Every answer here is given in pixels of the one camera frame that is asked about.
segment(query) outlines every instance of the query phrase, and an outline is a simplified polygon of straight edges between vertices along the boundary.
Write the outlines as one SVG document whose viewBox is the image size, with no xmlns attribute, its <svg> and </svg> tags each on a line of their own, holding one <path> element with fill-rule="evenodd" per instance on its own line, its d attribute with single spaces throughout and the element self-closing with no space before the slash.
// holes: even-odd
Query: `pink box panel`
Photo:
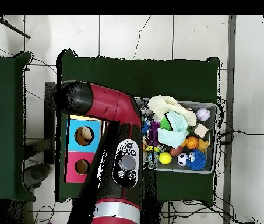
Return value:
<svg viewBox="0 0 264 224">
<path fill-rule="evenodd" d="M 66 182 L 67 183 L 84 183 L 87 174 L 79 174 L 75 170 L 75 164 L 78 160 L 87 160 L 90 165 L 94 158 L 94 152 L 75 152 L 69 151 L 68 165 L 66 166 Z"/>
</svg>

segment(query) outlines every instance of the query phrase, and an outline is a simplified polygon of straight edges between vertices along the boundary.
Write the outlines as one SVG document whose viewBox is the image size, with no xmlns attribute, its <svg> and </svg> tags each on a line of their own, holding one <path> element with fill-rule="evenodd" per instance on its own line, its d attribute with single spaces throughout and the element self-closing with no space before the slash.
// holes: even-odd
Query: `green table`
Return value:
<svg viewBox="0 0 264 224">
<path fill-rule="evenodd" d="M 128 60 L 105 57 L 77 57 L 67 50 L 59 55 L 62 81 L 82 80 L 96 82 L 109 88 L 127 92 L 134 97 L 166 95 L 176 100 L 191 102 L 217 102 L 218 58 L 207 61 Z M 61 159 L 65 158 L 65 134 L 67 116 L 62 114 Z M 63 182 L 64 164 L 60 166 L 61 201 L 76 198 L 81 189 L 79 183 Z M 213 202 L 213 173 L 167 173 L 157 171 L 158 200 L 204 200 Z"/>
<path fill-rule="evenodd" d="M 30 52 L 0 57 L 0 200 L 35 200 L 22 184 L 23 73 L 30 59 Z"/>
</svg>

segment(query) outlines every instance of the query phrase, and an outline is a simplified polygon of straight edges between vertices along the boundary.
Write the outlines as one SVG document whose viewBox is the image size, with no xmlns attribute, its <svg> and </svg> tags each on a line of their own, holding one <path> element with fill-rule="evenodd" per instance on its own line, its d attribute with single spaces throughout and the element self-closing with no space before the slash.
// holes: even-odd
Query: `yellow ball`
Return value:
<svg viewBox="0 0 264 224">
<path fill-rule="evenodd" d="M 159 155 L 159 161 L 163 165 L 168 165 L 172 160 L 172 156 L 168 152 L 163 152 Z"/>
</svg>

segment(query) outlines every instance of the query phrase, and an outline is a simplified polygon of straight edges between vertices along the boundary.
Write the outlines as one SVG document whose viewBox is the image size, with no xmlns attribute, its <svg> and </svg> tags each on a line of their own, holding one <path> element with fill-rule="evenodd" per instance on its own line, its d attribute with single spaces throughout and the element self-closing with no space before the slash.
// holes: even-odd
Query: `blue spiky ball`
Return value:
<svg viewBox="0 0 264 224">
<path fill-rule="evenodd" d="M 197 149 L 194 149 L 192 153 L 195 159 L 194 161 L 186 160 L 186 165 L 194 171 L 204 169 L 206 166 L 206 155 Z"/>
</svg>

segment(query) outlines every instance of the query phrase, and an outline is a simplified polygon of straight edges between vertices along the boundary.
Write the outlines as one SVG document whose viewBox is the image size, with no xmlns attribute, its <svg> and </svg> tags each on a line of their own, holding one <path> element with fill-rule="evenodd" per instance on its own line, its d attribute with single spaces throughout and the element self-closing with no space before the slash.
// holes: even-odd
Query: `plastic bin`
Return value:
<svg viewBox="0 0 264 224">
<path fill-rule="evenodd" d="M 146 104 L 149 101 L 149 98 L 135 98 L 137 105 L 141 108 L 141 105 Z M 200 102 L 191 102 L 191 101 L 178 101 L 180 105 L 187 109 L 192 109 L 194 113 L 198 111 L 200 108 L 206 108 L 210 111 L 210 118 L 207 121 L 200 121 L 197 120 L 197 123 L 203 124 L 209 131 L 206 133 L 204 137 L 204 141 L 209 141 L 209 147 L 205 152 L 207 157 L 206 166 L 204 169 L 200 171 L 193 171 L 187 166 L 180 166 L 177 163 L 176 157 L 172 158 L 171 163 L 168 165 L 163 165 L 160 162 L 156 163 L 156 170 L 158 171 L 166 171 L 166 172 L 176 172 L 176 173 L 200 173 L 200 174 L 209 174 L 214 170 L 215 162 L 216 162 L 216 142 L 217 142 L 217 133 L 218 133 L 218 126 L 217 120 L 219 118 L 219 109 L 216 104 L 211 103 L 200 103 Z"/>
</svg>

